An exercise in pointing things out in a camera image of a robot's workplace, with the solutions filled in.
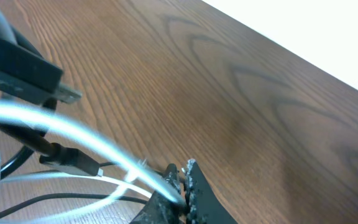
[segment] wood grain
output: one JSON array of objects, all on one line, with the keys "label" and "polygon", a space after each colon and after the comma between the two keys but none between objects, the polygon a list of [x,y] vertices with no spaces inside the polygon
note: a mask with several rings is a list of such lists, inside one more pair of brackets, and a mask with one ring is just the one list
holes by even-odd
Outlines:
[{"label": "wood grain", "polygon": [[[0,8],[85,93],[60,113],[153,167],[197,159],[239,223],[358,223],[358,91],[199,0],[0,0]],[[19,147],[0,133],[4,159]],[[34,156],[17,173],[42,169]],[[0,210],[46,193],[113,188],[10,184]],[[50,200],[9,218],[87,203]],[[139,210],[117,203],[62,222],[127,223]]]}]

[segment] brown wooden tabletop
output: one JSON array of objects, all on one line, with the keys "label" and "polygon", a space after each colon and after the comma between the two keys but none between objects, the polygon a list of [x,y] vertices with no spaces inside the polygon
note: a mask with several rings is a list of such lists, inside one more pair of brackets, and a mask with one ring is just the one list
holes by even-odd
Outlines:
[{"label": "brown wooden tabletop", "polygon": [[[239,223],[358,223],[358,91],[200,0],[0,0],[0,8],[84,93],[58,112],[156,169],[197,159]],[[4,160],[20,146],[0,133]],[[32,156],[15,174],[44,169]],[[116,167],[105,173],[122,177]],[[6,184],[0,211],[43,194],[114,188]],[[47,200],[7,218],[91,202]],[[62,223],[127,223],[140,208],[119,202]]]}]

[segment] wood surface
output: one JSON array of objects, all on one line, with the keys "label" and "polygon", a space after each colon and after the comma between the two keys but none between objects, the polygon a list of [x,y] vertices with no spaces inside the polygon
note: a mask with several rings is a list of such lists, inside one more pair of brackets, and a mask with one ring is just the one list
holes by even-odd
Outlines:
[{"label": "wood surface", "polygon": [[[0,8],[84,93],[58,112],[154,168],[197,159],[239,223],[358,223],[358,91],[200,0],[0,0]],[[4,159],[19,148],[0,133]],[[16,174],[44,169],[33,156]],[[47,193],[113,189],[85,180],[3,185],[0,210]],[[8,218],[90,202],[49,200]],[[62,223],[127,223],[140,208],[120,202]]]}]

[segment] white wall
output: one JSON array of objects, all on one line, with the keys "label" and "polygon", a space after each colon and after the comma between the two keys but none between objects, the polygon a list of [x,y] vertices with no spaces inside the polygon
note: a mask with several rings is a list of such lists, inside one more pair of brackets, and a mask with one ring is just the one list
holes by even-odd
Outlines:
[{"label": "white wall", "polygon": [[358,0],[204,0],[358,89]]}]

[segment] black plug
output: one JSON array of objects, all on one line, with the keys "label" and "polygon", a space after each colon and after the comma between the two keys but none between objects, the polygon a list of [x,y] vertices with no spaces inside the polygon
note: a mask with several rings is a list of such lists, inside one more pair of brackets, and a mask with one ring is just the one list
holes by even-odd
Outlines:
[{"label": "black plug", "polygon": [[99,170],[102,172],[99,163],[79,149],[66,148],[57,143],[52,143],[52,145],[58,150],[58,154],[53,157],[40,156],[41,164],[71,175],[97,176],[103,174],[99,173]]}]

